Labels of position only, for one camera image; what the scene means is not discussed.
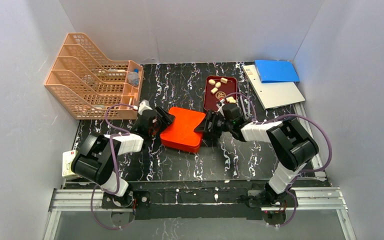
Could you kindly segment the orange chocolate box with tray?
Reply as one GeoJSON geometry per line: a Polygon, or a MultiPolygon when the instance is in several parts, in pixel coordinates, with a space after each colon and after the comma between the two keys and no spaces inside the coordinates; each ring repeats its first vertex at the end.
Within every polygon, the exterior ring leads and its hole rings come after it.
{"type": "Polygon", "coordinates": [[[197,142],[174,142],[174,141],[161,141],[162,145],[167,148],[176,149],[187,153],[198,153],[201,147],[201,141],[197,142]]]}

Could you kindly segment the dark red chocolate tray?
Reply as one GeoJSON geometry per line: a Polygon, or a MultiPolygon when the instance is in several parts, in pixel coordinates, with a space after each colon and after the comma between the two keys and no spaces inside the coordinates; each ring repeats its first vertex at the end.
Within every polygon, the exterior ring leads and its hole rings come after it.
{"type": "Polygon", "coordinates": [[[237,80],[229,76],[210,75],[206,78],[203,109],[204,111],[218,109],[217,103],[225,98],[228,94],[238,90],[237,80]]]}

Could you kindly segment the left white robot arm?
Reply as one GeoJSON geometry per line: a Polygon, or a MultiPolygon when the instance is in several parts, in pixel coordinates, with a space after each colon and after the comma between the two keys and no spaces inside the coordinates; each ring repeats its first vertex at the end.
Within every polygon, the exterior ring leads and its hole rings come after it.
{"type": "Polygon", "coordinates": [[[146,139],[153,138],[176,119],[160,106],[141,106],[137,109],[138,118],[131,130],[110,135],[91,133],[70,164],[73,173],[119,198],[127,193],[129,183],[119,173],[117,157],[140,152],[146,139]]]}

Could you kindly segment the orange box lid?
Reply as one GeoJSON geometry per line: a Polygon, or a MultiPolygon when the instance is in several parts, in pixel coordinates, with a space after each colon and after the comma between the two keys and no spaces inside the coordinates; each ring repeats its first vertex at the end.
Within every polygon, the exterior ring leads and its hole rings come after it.
{"type": "Polygon", "coordinates": [[[160,133],[161,142],[202,143],[203,133],[194,132],[194,129],[204,119],[205,113],[180,107],[172,107],[168,112],[175,116],[175,121],[160,133]]]}

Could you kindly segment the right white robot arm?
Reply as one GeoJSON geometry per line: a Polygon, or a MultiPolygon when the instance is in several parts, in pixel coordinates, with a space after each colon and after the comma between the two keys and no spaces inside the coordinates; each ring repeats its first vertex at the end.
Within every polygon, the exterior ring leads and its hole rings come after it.
{"type": "Polygon", "coordinates": [[[273,122],[252,121],[235,103],[222,105],[218,111],[208,110],[194,129],[205,139],[215,140],[229,132],[241,142],[265,142],[272,145],[279,161],[264,189],[241,200],[262,205],[283,204],[293,183],[307,163],[319,153],[319,147],[300,122],[293,117],[273,122]]]}

